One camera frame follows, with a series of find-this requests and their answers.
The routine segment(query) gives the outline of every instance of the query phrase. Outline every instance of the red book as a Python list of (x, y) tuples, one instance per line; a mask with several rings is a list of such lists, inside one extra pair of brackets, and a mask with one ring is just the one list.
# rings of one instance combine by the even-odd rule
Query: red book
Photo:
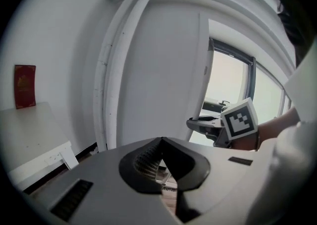
[(35, 65), (15, 65), (14, 98), (17, 109), (35, 106)]

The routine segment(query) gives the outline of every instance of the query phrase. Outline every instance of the white table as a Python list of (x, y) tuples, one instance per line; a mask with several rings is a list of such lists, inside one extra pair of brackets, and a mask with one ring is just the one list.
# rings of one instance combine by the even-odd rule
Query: white table
[(2, 162), (14, 185), (61, 159), (69, 169), (78, 164), (46, 102), (1, 111), (0, 144)]

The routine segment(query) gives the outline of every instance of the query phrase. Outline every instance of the floor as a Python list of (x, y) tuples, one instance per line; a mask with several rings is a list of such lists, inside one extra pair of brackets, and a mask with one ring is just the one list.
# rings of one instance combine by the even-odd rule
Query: floor
[[(85, 159), (87, 159), (90, 156), (91, 156), (90, 154), (87, 154), (86, 156), (79, 159), (78, 162), (81, 163), (82, 161), (84, 161)], [(48, 181), (47, 183), (42, 185), (40, 188), (38, 188), (37, 190), (32, 192), (30, 194), (30, 196), (33, 198), (36, 198), (41, 191), (43, 191), (48, 185), (53, 183), (58, 177), (60, 177), (61, 175), (63, 175), (67, 171), (68, 171), (68, 169), (63, 170), (61, 173), (59, 173), (57, 176), (52, 178), (50, 181)], [(167, 175), (167, 173), (165, 172), (165, 169), (160, 167), (160, 169), (158, 170), (157, 179), (162, 180), (166, 175)], [(168, 182), (176, 184), (176, 181), (172, 176), (169, 178)], [(173, 214), (175, 214), (175, 210), (176, 210), (176, 199), (177, 199), (177, 189), (173, 189), (173, 188), (169, 188), (169, 187), (164, 187), (164, 189), (162, 189), (162, 200), (164, 201), (166, 206), (170, 209), (170, 211)]]

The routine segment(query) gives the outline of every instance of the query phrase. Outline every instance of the red notebook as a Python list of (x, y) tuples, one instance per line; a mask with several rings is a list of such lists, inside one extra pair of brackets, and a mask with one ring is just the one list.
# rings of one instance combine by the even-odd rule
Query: red notebook
[(35, 65), (15, 65), (14, 98), (17, 109), (35, 106)]

